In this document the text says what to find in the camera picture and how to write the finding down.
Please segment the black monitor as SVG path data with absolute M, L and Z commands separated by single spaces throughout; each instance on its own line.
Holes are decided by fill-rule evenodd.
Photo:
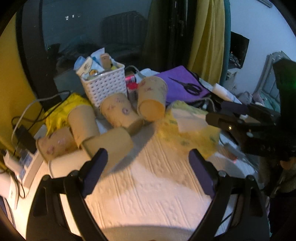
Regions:
M 248 38 L 244 37 L 241 34 L 231 32 L 228 69 L 241 69 L 243 67 L 248 46 Z

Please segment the brown cartoon paper cup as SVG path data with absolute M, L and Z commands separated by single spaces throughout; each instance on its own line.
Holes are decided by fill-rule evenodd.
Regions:
M 162 78 L 150 76 L 138 84 L 137 112 L 146 121 L 162 119 L 166 111 L 168 86 Z

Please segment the yellow curtain right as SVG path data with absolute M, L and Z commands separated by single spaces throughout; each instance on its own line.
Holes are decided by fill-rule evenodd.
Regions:
M 224 1 L 197 1 L 188 69 L 214 85 L 220 81 L 225 45 Z

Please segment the yellow curtain left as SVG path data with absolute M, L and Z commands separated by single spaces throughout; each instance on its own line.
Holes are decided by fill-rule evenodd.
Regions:
M 17 139 L 11 140 L 11 120 L 20 116 L 36 99 L 23 70 L 16 40 L 16 15 L 1 35 L 1 148 L 13 151 Z

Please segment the black power adapter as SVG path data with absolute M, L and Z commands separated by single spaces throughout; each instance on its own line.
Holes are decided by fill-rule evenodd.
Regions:
M 37 151 L 36 140 L 23 125 L 17 127 L 15 136 L 18 142 L 30 153 L 34 154 Z

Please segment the white green-print paper cup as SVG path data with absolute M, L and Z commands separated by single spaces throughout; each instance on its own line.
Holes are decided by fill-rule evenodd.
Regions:
M 48 169 L 52 178 L 65 177 L 73 170 L 80 170 L 83 164 L 91 158 L 83 150 L 76 150 L 70 154 L 57 157 L 48 162 Z

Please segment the brown paper cup front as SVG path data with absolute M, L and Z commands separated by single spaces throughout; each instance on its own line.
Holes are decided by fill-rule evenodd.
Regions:
M 108 161 L 101 175 L 105 178 L 133 149 L 133 141 L 127 130 L 119 127 L 84 140 L 82 148 L 91 158 L 100 148 L 106 149 Z

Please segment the brown paper cup middle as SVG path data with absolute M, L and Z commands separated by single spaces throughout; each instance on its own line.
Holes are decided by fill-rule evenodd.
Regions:
M 114 128 L 122 127 L 131 136 L 138 133 L 144 125 L 144 120 L 123 93 L 105 98 L 100 105 L 100 112 Z

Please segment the yellow plastic bag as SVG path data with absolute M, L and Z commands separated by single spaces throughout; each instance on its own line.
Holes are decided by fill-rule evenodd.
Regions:
M 68 116 L 70 112 L 80 105 L 91 106 L 91 103 L 77 93 L 72 93 L 66 100 L 60 102 L 46 111 L 42 118 L 47 128 L 47 136 L 63 127 L 69 127 Z

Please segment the white power strip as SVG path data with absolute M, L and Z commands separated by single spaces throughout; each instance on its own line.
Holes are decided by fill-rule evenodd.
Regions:
M 46 132 L 46 126 L 42 125 L 33 138 L 37 141 L 37 139 L 44 137 Z M 13 171 L 22 186 L 30 189 L 36 173 L 44 161 L 40 152 L 37 150 L 34 154 L 30 153 L 17 140 L 15 151 L 5 150 L 1 154 L 5 165 Z

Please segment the brown paper cup back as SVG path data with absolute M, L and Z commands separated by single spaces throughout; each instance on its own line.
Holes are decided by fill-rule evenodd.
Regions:
M 85 140 L 100 135 L 92 106 L 79 105 L 72 109 L 68 115 L 68 123 L 78 148 Z

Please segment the yellow tissue pack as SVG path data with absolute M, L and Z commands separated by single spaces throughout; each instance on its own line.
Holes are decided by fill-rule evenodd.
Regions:
M 207 124 L 207 113 L 183 101 L 174 101 L 166 109 L 165 117 L 156 121 L 157 133 L 181 152 L 197 149 L 207 159 L 216 152 L 220 137 L 220 129 Z

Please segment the white tube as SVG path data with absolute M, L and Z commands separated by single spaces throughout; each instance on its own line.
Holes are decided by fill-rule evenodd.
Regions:
M 212 92 L 225 101 L 234 102 L 235 100 L 235 97 L 231 92 L 217 83 L 215 83 L 215 85 L 213 86 Z

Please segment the black scissors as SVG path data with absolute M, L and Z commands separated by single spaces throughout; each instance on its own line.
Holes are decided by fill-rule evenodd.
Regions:
M 182 85 L 182 87 L 184 87 L 184 89 L 186 90 L 186 92 L 188 92 L 191 95 L 198 96 L 202 92 L 201 87 L 199 87 L 196 84 L 184 83 L 184 82 L 181 82 L 179 80 L 175 80 L 175 79 L 170 78 L 170 77 L 169 77 L 169 79 L 170 80 L 173 80 L 174 82 L 176 82 L 176 83 L 178 83 L 180 85 Z

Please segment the purple folder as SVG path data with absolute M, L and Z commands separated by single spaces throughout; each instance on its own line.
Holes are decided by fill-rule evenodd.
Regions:
M 184 66 L 175 67 L 156 76 L 165 81 L 168 86 L 167 103 L 177 100 L 194 103 L 210 94 L 210 91 L 201 84 L 199 76 Z

